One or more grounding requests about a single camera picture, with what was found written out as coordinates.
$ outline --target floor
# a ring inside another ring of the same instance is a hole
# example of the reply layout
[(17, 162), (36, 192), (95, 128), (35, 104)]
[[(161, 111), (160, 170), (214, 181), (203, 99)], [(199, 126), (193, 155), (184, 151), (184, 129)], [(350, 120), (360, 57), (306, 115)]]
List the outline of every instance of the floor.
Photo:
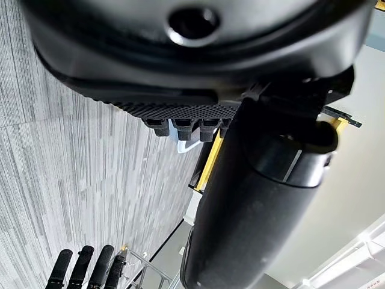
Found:
[(61, 85), (16, 1), (0, 2), (0, 288), (44, 288), (64, 248), (151, 257), (182, 219), (198, 154)]

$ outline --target black plastic housing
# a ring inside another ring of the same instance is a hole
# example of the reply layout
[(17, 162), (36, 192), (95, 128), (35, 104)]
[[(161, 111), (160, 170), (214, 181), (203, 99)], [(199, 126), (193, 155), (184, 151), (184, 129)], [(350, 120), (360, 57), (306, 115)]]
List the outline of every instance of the black plastic housing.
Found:
[(258, 106), (245, 100), (221, 146), (183, 257), (187, 289), (254, 288), (337, 148), (330, 124), (314, 122), (310, 130), (305, 123), (302, 136), (282, 135)]

